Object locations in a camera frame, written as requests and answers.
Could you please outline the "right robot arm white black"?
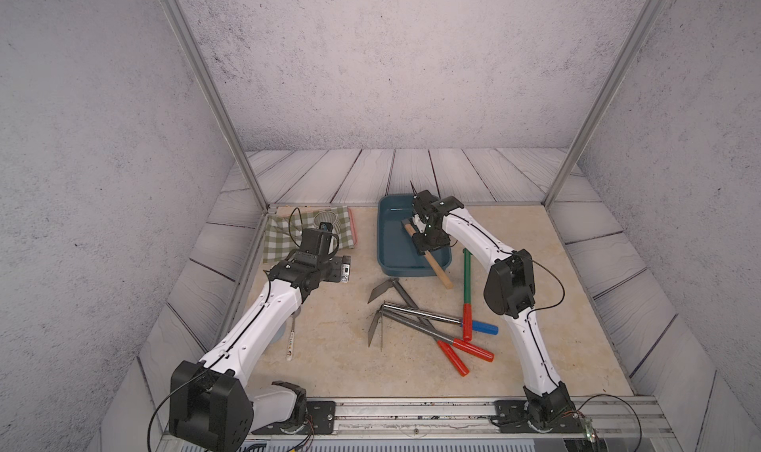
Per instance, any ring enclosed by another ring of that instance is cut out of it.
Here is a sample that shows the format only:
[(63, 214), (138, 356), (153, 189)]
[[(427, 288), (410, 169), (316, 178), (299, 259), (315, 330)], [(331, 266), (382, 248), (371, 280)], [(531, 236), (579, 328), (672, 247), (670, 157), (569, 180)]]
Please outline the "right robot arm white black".
[(420, 231), (412, 242), (420, 254), (459, 241), (487, 271), (486, 305), (509, 326), (523, 374), (528, 422), (549, 431), (576, 408), (542, 338), (535, 307), (534, 262), (489, 233), (454, 196), (438, 198), (428, 190), (414, 194), (411, 222)]

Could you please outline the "wooden handle hoe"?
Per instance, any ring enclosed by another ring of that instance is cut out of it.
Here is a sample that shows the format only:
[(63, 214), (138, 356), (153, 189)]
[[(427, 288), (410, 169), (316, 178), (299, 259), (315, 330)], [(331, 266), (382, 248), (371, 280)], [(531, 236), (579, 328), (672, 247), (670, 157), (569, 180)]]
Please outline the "wooden handle hoe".
[[(412, 224), (408, 220), (402, 220), (402, 226), (410, 238), (412, 238), (417, 233), (415, 228), (412, 226)], [(445, 273), (445, 271), (441, 268), (439, 263), (435, 260), (433, 255), (429, 251), (424, 251), (423, 257), (426, 259), (427, 263), (430, 265), (431, 269), (434, 271), (439, 281), (443, 283), (444, 287), (446, 287), (446, 289), (454, 289), (453, 282)]]

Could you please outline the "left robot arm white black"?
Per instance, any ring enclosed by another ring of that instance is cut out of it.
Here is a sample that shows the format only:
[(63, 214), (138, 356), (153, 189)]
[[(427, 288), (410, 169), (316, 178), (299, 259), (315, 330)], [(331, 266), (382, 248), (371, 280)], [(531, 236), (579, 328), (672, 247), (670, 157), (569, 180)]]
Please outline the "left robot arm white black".
[(170, 435), (208, 451), (236, 451), (247, 436), (269, 426), (308, 431), (304, 388), (277, 381), (246, 392), (269, 345), (322, 283), (346, 281), (349, 257), (338, 256), (339, 236), (322, 222), (301, 232), (298, 248), (267, 273), (265, 287), (230, 332), (198, 362), (181, 362), (170, 377)]

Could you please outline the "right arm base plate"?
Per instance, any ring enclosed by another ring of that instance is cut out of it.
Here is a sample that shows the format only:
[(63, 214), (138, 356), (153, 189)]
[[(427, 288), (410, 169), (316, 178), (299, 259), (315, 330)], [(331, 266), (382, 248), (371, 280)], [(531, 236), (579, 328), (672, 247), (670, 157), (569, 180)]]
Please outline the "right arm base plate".
[(500, 433), (581, 434), (582, 422), (566, 410), (547, 416), (528, 400), (497, 400), (489, 422)]

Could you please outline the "green red handle hoe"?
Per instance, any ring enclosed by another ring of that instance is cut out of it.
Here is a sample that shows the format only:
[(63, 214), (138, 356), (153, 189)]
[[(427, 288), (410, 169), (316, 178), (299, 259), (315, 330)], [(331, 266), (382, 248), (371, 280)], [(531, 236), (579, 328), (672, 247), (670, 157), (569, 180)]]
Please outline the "green red handle hoe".
[(472, 315), (472, 254), (463, 250), (463, 317), (462, 317), (462, 338), (465, 342), (471, 342), (473, 339), (473, 315)]

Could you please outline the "blue handle metal hoe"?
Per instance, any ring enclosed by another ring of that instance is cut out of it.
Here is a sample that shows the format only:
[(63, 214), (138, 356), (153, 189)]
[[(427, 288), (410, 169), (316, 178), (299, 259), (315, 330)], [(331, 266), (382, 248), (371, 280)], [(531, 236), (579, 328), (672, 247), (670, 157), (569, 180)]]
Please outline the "blue handle metal hoe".
[(445, 315), (445, 314), (436, 313), (436, 312), (427, 311), (427, 310), (421, 310), (421, 309), (412, 308), (412, 307), (403, 306), (403, 305), (396, 305), (395, 303), (384, 303), (382, 305), (382, 309), (386, 311), (398, 313), (398, 314), (411, 315), (418, 319), (426, 319), (426, 320), (432, 320), (432, 321), (437, 321), (441, 323), (457, 325), (461, 328), (463, 334), (465, 334), (467, 331), (469, 331), (471, 334), (473, 334), (474, 332), (477, 332), (477, 333), (487, 334), (491, 336), (497, 336), (499, 334), (499, 327), (497, 327), (497, 325), (479, 322), (473, 319), (471, 319), (469, 323), (466, 323), (466, 321), (460, 317)]

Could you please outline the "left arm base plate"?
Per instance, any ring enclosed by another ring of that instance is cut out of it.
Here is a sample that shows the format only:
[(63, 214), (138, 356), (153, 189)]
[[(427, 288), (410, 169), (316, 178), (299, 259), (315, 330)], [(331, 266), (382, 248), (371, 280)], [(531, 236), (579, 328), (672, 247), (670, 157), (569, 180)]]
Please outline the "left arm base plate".
[(335, 428), (336, 402), (334, 400), (308, 400), (305, 419), (299, 425), (276, 422), (252, 430), (251, 435), (331, 435)]

